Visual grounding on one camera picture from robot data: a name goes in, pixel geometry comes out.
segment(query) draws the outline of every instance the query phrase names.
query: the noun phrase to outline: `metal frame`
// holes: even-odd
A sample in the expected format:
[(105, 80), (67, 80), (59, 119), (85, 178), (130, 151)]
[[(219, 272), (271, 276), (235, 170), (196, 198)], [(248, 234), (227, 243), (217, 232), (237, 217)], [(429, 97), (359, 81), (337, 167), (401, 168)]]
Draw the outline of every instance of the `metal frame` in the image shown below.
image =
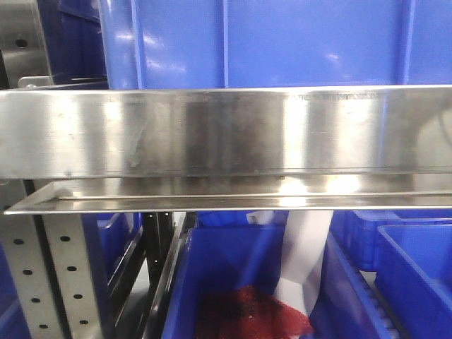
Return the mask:
[[(0, 184), (0, 206), (26, 196), (24, 182)], [(54, 263), (42, 221), (31, 215), (0, 215), (0, 239), (32, 338), (69, 339)]]
[(42, 218), (72, 338), (112, 338), (114, 320), (95, 215)]
[[(71, 179), (4, 218), (43, 215), (67, 314), (61, 326), (73, 339), (111, 338), (114, 317), (95, 229), (66, 213), (452, 206), (449, 85), (7, 90), (0, 120), (0, 179)], [(144, 232), (160, 236), (170, 230), (162, 225)], [(169, 290), (176, 243), (165, 265), (167, 245), (148, 247), (153, 305), (144, 338), (164, 319), (152, 300)]]

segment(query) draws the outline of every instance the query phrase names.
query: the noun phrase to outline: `metal bracket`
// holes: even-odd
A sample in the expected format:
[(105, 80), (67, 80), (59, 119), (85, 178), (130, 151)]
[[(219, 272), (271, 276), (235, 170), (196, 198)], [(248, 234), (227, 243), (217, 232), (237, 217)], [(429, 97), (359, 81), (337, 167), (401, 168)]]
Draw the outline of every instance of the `metal bracket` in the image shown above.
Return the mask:
[[(0, 206), (26, 195), (22, 181), (0, 185)], [(0, 215), (0, 240), (33, 339), (69, 339), (66, 312), (42, 221), (31, 215)]]

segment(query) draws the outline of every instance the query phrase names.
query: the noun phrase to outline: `metal post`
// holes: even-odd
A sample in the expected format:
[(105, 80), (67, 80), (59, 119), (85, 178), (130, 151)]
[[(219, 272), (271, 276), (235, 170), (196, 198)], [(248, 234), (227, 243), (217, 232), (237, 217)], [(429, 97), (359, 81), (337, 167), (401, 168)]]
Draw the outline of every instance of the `metal post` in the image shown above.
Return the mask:
[(73, 339), (113, 338), (96, 215), (43, 215), (43, 220)]
[(154, 275), (160, 276), (173, 234), (172, 213), (143, 214), (143, 236), (151, 284), (154, 281)]
[[(0, 182), (0, 206), (27, 194), (20, 180)], [(66, 312), (42, 221), (31, 215), (0, 214), (0, 240), (34, 339), (69, 339)]]

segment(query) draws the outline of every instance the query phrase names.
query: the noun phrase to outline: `metal rail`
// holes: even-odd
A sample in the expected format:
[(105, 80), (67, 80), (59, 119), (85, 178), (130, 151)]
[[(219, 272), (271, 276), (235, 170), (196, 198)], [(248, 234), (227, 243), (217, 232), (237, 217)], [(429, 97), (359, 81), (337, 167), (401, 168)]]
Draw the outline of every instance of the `metal rail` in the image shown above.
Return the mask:
[(452, 86), (0, 92), (0, 179), (451, 173)]

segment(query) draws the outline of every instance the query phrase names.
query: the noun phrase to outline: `blue storage box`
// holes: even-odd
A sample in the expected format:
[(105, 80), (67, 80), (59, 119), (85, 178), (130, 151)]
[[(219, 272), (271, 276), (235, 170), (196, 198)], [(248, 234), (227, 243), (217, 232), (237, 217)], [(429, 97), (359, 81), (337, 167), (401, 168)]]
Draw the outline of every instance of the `blue storage box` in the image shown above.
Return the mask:
[(135, 237), (141, 226), (140, 213), (100, 213), (97, 226), (104, 251), (107, 278), (113, 275), (124, 255), (126, 245)]
[(452, 210), (337, 210), (331, 233), (360, 270), (379, 266), (378, 226), (452, 223)]
[[(255, 210), (207, 210), (198, 212), (197, 215), (201, 227), (246, 226), (260, 223), (253, 217), (255, 212)], [(277, 225), (285, 225), (289, 215), (287, 210), (266, 212), (273, 214), (270, 222)]]
[(109, 84), (451, 83), (452, 3), (100, 0)]
[[(272, 294), (279, 279), (284, 227), (195, 228), (189, 233), (169, 304), (163, 339), (192, 339), (198, 301), (205, 293), (253, 284)], [(316, 329), (305, 338), (398, 338), (369, 288), (330, 237), (319, 300), (311, 314)]]
[(452, 225), (380, 227), (376, 286), (412, 339), (452, 338)]
[(31, 337), (17, 299), (5, 254), (0, 246), (0, 339), (11, 338)]

